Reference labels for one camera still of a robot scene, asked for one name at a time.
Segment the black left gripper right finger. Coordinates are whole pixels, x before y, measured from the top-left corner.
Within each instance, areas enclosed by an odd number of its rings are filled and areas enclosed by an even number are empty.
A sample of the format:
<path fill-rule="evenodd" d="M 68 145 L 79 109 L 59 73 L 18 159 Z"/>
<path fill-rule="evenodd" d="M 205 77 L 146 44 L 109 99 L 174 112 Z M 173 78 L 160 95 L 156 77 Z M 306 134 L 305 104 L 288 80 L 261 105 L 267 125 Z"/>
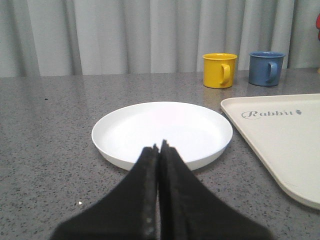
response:
<path fill-rule="evenodd" d="M 163 240 L 271 240 L 264 226 L 229 207 L 190 171 L 177 150 L 162 142 L 159 205 Z"/>

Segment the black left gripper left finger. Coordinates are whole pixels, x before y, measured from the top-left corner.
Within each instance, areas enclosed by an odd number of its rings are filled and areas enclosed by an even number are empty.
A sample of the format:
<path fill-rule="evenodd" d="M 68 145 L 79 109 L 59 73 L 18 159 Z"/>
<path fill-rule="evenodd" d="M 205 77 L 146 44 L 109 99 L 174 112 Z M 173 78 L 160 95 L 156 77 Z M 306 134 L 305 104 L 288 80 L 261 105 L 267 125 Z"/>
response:
<path fill-rule="evenodd" d="M 61 223 L 53 240 L 156 239 L 159 149 L 143 148 L 127 176 L 103 199 Z"/>

